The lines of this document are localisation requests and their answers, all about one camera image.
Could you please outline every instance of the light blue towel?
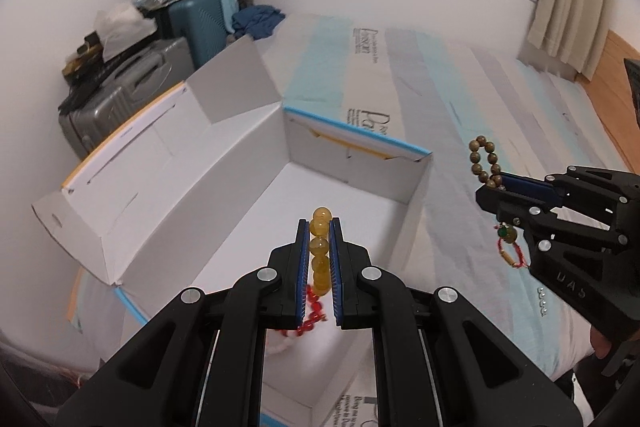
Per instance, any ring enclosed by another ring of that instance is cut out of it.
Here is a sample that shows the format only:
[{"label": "light blue towel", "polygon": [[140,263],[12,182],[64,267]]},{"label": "light blue towel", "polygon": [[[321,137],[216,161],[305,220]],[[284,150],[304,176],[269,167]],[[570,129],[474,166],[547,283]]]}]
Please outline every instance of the light blue towel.
[{"label": "light blue towel", "polygon": [[228,33],[234,33],[233,16],[238,13],[240,7],[238,0],[220,0],[222,3],[222,15],[225,19],[225,27]]}]

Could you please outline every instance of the mattress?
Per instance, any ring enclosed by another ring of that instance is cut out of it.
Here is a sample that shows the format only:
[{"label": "mattress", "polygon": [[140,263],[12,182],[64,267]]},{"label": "mattress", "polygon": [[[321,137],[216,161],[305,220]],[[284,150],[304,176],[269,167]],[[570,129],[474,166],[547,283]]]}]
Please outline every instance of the mattress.
[{"label": "mattress", "polygon": [[[590,354],[589,325],[548,291],[543,316],[540,283],[498,254],[495,220],[474,200],[467,149],[484,134],[503,170],[535,178],[571,164],[626,170],[582,87],[462,42],[344,18],[292,15],[257,44],[286,105],[433,151],[417,237],[399,274],[407,285],[457,288],[551,378]],[[108,359],[145,317],[98,285],[79,275],[70,316]]]}]

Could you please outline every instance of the white box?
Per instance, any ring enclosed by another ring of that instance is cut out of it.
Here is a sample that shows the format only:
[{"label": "white box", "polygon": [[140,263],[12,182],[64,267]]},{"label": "white box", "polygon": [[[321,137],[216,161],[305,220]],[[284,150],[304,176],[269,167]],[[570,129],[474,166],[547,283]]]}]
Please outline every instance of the white box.
[{"label": "white box", "polygon": [[[147,315],[183,288],[207,293],[265,266],[318,206],[373,263],[402,268],[430,153],[282,106],[255,45],[240,39],[145,108],[33,205],[50,235]],[[332,315],[331,295],[322,298]],[[322,424],[370,345],[331,318],[266,358],[263,408]]]}]

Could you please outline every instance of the blue suitcase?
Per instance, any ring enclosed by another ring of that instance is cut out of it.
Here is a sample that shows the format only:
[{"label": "blue suitcase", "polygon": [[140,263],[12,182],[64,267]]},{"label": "blue suitcase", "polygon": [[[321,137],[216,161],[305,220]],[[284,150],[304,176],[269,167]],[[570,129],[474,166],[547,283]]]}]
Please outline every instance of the blue suitcase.
[{"label": "blue suitcase", "polygon": [[228,33],[220,0],[180,0],[154,15],[161,38],[187,39],[196,69],[225,49]]}]

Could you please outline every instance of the wooden headboard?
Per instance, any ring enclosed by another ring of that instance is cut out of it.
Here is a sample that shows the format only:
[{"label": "wooden headboard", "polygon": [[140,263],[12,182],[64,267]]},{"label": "wooden headboard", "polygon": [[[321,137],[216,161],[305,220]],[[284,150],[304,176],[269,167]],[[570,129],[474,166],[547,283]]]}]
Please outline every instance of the wooden headboard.
[{"label": "wooden headboard", "polygon": [[579,74],[576,81],[584,86],[629,170],[640,174],[640,128],[626,76],[625,58],[640,58],[640,52],[617,33],[609,31],[593,80],[589,82]]}]

